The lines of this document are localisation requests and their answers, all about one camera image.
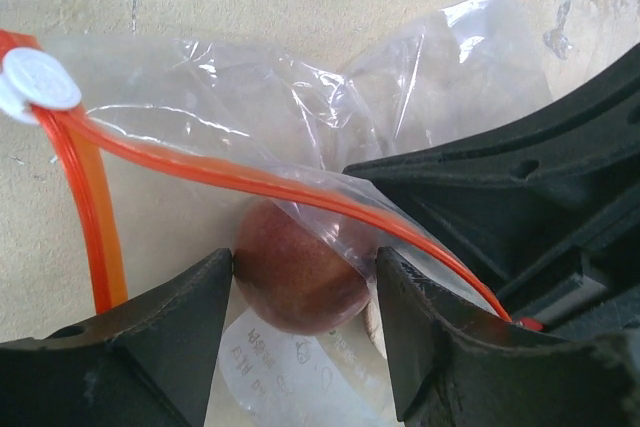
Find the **beige fake mushroom slice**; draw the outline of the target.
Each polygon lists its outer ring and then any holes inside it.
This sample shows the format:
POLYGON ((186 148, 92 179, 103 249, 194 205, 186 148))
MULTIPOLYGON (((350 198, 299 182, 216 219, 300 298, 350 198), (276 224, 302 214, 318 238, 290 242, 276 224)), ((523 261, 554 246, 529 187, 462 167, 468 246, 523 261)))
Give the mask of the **beige fake mushroom slice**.
POLYGON ((382 317, 379 302, 376 297, 372 297, 367 303, 362 313, 364 329, 369 340, 385 360, 388 359, 385 345, 382 317))

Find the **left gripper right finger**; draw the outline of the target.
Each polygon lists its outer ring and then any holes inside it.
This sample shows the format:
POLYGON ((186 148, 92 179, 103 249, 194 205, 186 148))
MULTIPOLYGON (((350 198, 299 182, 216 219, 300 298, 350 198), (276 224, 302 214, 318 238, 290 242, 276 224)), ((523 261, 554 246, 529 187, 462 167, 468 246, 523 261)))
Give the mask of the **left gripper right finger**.
POLYGON ((639 332, 571 341, 486 312, 379 250, 377 291, 407 426, 636 426, 639 332))

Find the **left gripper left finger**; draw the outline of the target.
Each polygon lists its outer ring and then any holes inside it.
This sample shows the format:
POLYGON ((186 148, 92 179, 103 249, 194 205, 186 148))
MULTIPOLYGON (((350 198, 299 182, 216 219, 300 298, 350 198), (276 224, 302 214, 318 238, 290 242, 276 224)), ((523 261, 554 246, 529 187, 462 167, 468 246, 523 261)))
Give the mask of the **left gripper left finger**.
POLYGON ((218 249, 103 314, 2 343, 2 425, 203 425, 231 281, 218 249))

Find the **pink fake mushroom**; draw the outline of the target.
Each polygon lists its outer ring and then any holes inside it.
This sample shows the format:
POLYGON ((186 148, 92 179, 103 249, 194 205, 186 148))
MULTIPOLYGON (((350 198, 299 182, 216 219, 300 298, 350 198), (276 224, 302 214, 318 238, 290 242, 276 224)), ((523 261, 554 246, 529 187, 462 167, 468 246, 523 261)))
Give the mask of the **pink fake mushroom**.
POLYGON ((371 298, 360 272, 269 199, 254 202, 240 224, 234 275, 262 320, 296 335, 328 332, 371 298))

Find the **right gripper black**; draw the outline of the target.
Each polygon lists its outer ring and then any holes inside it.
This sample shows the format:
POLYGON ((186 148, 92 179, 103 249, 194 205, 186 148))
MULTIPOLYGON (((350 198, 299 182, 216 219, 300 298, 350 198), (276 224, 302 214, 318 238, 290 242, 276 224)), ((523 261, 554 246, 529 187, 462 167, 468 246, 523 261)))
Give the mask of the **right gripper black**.
POLYGON ((639 284, 639 51, 502 127, 360 162, 510 310, 553 330, 639 284))

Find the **clear bag of mushrooms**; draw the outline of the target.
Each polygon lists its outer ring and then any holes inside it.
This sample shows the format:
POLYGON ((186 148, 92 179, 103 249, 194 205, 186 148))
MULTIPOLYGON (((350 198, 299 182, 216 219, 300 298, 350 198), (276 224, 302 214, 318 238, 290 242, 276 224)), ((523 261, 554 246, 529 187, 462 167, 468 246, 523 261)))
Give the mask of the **clear bag of mushrooms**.
POLYGON ((437 10, 337 73, 273 47, 3 32, 1 107, 45 131, 59 157, 85 238, 94 316, 230 251, 201 426, 393 426, 385 359, 356 316, 296 335, 250 307, 234 275, 240 224, 269 199, 360 272, 371 298, 376 252, 388 245, 502 316, 494 291, 462 260, 346 167, 543 107, 550 92, 530 40, 517 0, 437 10))

